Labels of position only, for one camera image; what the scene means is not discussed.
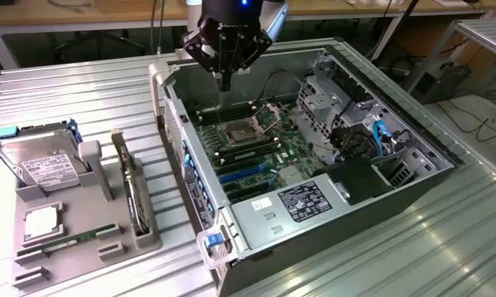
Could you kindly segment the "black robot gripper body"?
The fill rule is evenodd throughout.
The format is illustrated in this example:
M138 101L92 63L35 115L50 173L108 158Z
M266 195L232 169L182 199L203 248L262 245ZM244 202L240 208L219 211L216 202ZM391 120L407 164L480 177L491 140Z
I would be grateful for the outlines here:
M228 55L238 32L259 31L262 1L203 1L200 32L211 47Z

